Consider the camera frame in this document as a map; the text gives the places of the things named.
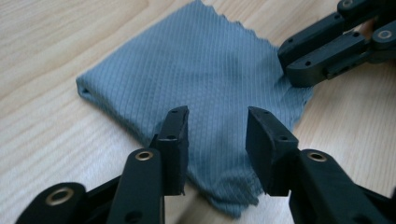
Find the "microfiber cloth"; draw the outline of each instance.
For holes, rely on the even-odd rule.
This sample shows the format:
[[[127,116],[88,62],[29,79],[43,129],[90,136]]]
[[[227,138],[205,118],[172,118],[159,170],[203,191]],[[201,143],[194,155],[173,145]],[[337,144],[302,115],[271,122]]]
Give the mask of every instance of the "microfiber cloth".
[[[77,78],[79,95],[147,147],[167,112],[186,105],[188,179],[220,211],[240,217],[262,193],[245,151],[248,106],[290,130],[312,89],[293,88],[277,48],[196,0]]]

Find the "blue cloth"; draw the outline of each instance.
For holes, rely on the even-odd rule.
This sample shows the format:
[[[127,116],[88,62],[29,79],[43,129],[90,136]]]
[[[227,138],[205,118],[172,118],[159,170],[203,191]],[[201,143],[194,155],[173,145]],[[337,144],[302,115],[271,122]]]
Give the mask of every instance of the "blue cloth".
[[[271,111],[291,130],[312,94],[290,85],[276,51],[194,1],[79,77],[78,93],[143,146],[168,110],[187,105],[188,178],[215,207],[239,217],[262,193],[245,151],[248,106]]]

